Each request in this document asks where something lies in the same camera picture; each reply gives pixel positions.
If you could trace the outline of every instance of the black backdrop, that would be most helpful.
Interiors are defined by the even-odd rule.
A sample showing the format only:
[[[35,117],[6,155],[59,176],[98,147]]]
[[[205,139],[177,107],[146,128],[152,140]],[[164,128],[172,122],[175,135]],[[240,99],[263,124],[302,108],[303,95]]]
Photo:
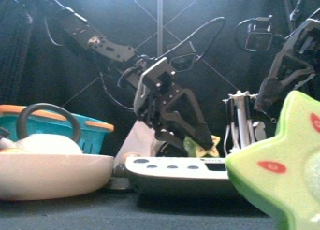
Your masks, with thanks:
[[[138,48],[140,54],[157,56],[159,0],[59,1],[90,20],[110,41],[132,45]],[[246,52],[236,47],[233,32],[242,21],[274,15],[275,30],[286,36],[291,31],[284,0],[163,0],[163,3],[164,47],[177,43],[175,36],[187,38],[211,19],[227,18],[227,25],[205,57],[215,69],[200,62],[191,71],[177,76],[180,85],[191,88],[197,95],[212,132],[224,137],[223,99],[229,93],[236,93],[236,89],[258,93],[282,48],[274,43],[268,51]],[[26,6],[14,0],[2,0],[0,5],[0,103],[30,105],[49,102],[74,113],[113,123],[116,132],[105,139],[104,154],[116,155],[134,124],[134,114],[109,100],[93,63],[82,54],[51,43],[42,10],[29,0]],[[319,6],[319,0],[306,0],[299,22]],[[47,25],[55,41],[63,43],[61,29],[51,19],[47,19]],[[211,35],[207,35],[196,40],[200,52],[209,39]],[[105,81],[118,100],[130,105],[133,94],[117,88],[116,77]]]

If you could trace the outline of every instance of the black table surface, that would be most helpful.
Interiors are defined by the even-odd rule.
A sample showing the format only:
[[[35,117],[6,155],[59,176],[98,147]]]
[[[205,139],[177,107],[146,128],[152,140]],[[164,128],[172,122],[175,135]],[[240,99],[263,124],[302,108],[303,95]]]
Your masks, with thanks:
[[[0,201],[0,230],[276,229],[247,200],[146,196],[106,189],[81,196]]]

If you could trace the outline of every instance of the white bowl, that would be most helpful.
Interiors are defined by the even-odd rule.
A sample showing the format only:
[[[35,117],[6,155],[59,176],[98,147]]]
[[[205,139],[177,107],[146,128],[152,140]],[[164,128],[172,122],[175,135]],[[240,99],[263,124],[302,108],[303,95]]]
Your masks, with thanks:
[[[41,200],[88,194],[113,174],[114,157],[0,153],[0,199]]]

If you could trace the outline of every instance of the green object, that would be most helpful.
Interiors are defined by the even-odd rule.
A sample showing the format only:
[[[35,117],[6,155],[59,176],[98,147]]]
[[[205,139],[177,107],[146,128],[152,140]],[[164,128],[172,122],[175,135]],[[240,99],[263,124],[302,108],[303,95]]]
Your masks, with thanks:
[[[227,157],[231,181],[282,230],[320,229],[320,103],[292,91],[275,137]]]
[[[188,157],[192,158],[217,158],[219,151],[217,151],[217,144],[220,141],[220,137],[212,136],[215,141],[215,147],[211,150],[205,150],[197,142],[187,136],[184,139],[184,148],[188,151]]]

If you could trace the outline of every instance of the teal basket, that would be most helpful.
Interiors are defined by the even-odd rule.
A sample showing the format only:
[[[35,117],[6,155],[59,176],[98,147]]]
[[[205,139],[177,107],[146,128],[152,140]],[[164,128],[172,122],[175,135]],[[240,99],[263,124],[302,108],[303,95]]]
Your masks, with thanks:
[[[17,121],[25,107],[0,105],[0,127],[10,131],[10,139],[18,140]],[[104,138],[114,131],[114,125],[86,116],[73,114],[82,126],[82,136],[78,145],[88,154],[101,154]],[[29,134],[57,134],[73,136],[69,120],[51,111],[38,110],[29,117]]]

